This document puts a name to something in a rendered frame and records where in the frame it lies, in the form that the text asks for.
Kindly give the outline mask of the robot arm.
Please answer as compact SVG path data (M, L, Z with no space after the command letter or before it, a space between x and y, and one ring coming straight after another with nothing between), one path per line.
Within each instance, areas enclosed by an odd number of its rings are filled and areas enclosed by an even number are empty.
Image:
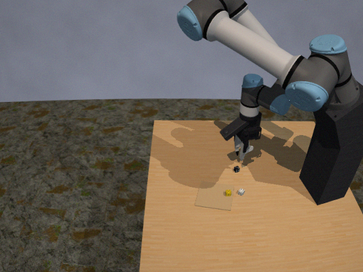
M279 115L291 104L307 112L323 105L342 110L360 96L340 36L317 36L309 44L308 59L293 56L278 46L244 0L192 0L177 21L190 39L218 41L277 78L270 88L258 74L243 77L240 113L246 117L258 115L260 106Z

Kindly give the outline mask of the tan square mat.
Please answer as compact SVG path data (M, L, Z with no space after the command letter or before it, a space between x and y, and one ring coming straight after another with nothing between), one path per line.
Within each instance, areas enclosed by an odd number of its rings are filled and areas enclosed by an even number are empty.
M231 189L231 196L226 196ZM195 206L231 210L234 185L201 181Z

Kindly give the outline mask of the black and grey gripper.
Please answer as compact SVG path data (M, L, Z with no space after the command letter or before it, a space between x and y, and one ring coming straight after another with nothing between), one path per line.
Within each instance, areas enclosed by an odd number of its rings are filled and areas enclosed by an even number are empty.
M249 140L260 139L262 132L262 128L260 127L262 113L259 112L257 116L251 118L246 117L240 113L240 117L249 121L249 125L243 128L240 132L237 133L237 135L234 136L235 153L238 156L238 149L239 147L241 147L239 158L242 161L245 157L245 154L253 150L253 146L250 146Z

